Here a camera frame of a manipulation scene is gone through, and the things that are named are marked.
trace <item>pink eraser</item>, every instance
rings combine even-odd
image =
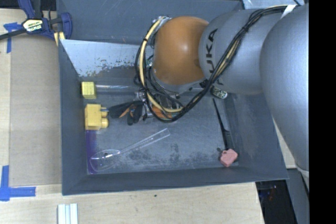
[[[220,163],[223,164],[225,167],[229,167],[238,157],[237,152],[232,150],[223,151],[220,157]]]

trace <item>purple object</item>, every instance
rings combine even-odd
[[[97,172],[95,171],[95,169],[93,169],[90,163],[90,157],[97,153],[97,131],[86,130],[85,137],[88,171],[90,174],[96,174]]]

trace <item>yellow cable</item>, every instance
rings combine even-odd
[[[145,36],[142,44],[141,44],[141,49],[140,49],[140,53],[139,53],[139,75],[140,75],[140,81],[141,84],[143,86],[145,86],[145,79],[144,79],[144,74],[143,74],[143,54],[145,52],[145,48],[148,42],[148,39],[150,38],[150,36],[152,35],[153,31],[156,29],[156,27],[159,25],[159,23],[162,21],[162,18],[159,18],[153,25],[152,27],[149,29],[147,35]],[[168,108],[164,108],[163,106],[161,106],[160,104],[158,104],[154,97],[152,97],[151,94],[149,94],[147,92],[147,97],[148,99],[159,109],[164,110],[165,112],[168,113],[177,113],[180,112],[183,108],[179,108],[179,109],[168,109]]]

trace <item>blue clamp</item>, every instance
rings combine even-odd
[[[55,40],[53,24],[61,24],[64,37],[69,39],[72,34],[72,20],[69,13],[62,13],[56,19],[43,18],[41,11],[41,0],[17,0],[27,19],[21,24],[21,29],[0,35],[0,40],[16,35],[27,33],[29,35],[40,35]]]
[[[35,197],[36,187],[17,187],[8,186],[9,166],[2,167],[1,185],[0,185],[0,201],[9,201],[15,197]]]

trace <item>blue tape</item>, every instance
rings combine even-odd
[[[4,28],[8,32],[12,32],[15,30],[20,30],[22,29],[22,25],[18,23],[10,23],[10,24],[4,24]],[[12,38],[7,39],[7,53],[10,53],[12,51]]]
[[[9,201],[14,197],[35,197],[36,187],[17,187],[8,186],[9,166],[2,167],[1,185],[0,185],[0,201]]]

